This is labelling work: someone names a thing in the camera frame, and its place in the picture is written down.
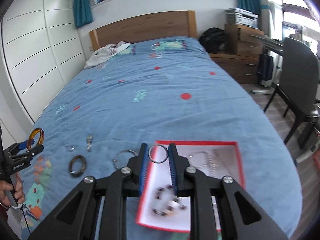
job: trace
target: triangular cutout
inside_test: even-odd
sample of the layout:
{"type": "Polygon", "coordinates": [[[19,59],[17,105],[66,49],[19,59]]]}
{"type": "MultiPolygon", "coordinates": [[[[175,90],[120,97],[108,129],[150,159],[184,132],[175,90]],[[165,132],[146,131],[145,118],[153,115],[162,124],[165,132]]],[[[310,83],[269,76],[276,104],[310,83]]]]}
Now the triangular cutout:
{"type": "Polygon", "coordinates": [[[78,194],[65,206],[65,208],[57,215],[57,220],[71,225],[76,218],[76,214],[82,199],[82,192],[78,194]]]}
{"type": "Polygon", "coordinates": [[[261,215],[254,209],[254,207],[244,198],[238,191],[235,193],[235,198],[238,203],[242,221],[245,225],[250,225],[262,219],[261,215]]]}

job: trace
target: bed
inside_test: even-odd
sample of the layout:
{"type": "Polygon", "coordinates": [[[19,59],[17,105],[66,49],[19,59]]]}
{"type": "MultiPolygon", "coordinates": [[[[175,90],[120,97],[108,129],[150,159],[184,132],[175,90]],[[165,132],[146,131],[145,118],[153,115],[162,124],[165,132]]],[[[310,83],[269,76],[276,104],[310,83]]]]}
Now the bed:
{"type": "MultiPolygon", "coordinates": [[[[33,216],[42,220],[85,176],[110,175],[114,156],[124,149],[138,152],[141,143],[156,140],[237,141],[246,190],[287,236],[293,234],[302,195],[291,156],[260,107],[194,38],[194,11],[138,16],[90,37],[94,49],[120,40],[132,44],[105,64],[81,71],[36,122],[45,131],[44,151],[21,172],[33,216]],[[76,155],[87,159],[79,178],[68,173],[76,155]]],[[[128,240],[188,238],[137,225],[138,203],[127,200],[128,240]]],[[[31,230],[38,224],[30,215],[27,220],[31,230]]],[[[20,225],[27,239],[24,220],[20,225]]]]}

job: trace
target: screw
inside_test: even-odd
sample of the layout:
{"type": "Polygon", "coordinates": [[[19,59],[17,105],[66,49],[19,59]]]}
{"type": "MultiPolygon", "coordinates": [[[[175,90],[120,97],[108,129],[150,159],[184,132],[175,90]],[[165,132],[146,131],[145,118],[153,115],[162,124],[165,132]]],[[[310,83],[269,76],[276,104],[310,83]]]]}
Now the screw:
{"type": "Polygon", "coordinates": [[[87,176],[84,178],[85,183],[92,183],[94,181],[94,178],[92,176],[87,176]]]}
{"type": "Polygon", "coordinates": [[[131,172],[131,169],[130,169],[129,167],[124,167],[124,168],[121,169],[121,172],[122,172],[123,174],[128,174],[128,173],[131,172]]]}
{"type": "Polygon", "coordinates": [[[227,183],[227,184],[230,184],[230,183],[233,182],[233,178],[230,177],[230,176],[225,176],[225,177],[223,177],[223,181],[224,181],[225,183],[227,183]]]}
{"type": "Polygon", "coordinates": [[[190,167],[187,168],[187,172],[189,172],[189,173],[196,173],[196,168],[193,167],[193,166],[190,166],[190,167]]]}

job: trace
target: dark wooden bracelet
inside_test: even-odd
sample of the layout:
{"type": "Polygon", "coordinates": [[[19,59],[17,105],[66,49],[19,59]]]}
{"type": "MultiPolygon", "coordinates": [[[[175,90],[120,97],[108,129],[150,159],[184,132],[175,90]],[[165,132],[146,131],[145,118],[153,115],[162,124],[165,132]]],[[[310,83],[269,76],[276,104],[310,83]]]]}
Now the dark wooden bracelet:
{"type": "Polygon", "coordinates": [[[73,177],[81,176],[83,174],[84,170],[85,170],[86,165],[87,165],[87,161],[86,161],[85,157],[83,157],[82,155],[77,155],[77,156],[73,157],[71,162],[70,162],[70,164],[69,164],[69,173],[70,173],[70,175],[73,176],[73,177]],[[72,170],[73,163],[77,159],[81,159],[81,161],[82,161],[82,167],[78,172],[72,170]]]}

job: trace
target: headboard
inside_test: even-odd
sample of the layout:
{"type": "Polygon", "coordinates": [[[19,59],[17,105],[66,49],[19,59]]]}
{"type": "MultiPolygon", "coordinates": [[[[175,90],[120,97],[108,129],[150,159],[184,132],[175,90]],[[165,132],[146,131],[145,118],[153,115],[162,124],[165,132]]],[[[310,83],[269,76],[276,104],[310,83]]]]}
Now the headboard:
{"type": "Polygon", "coordinates": [[[137,43],[171,36],[197,38],[195,11],[171,11],[140,15],[89,32],[96,51],[120,41],[137,43]]]}

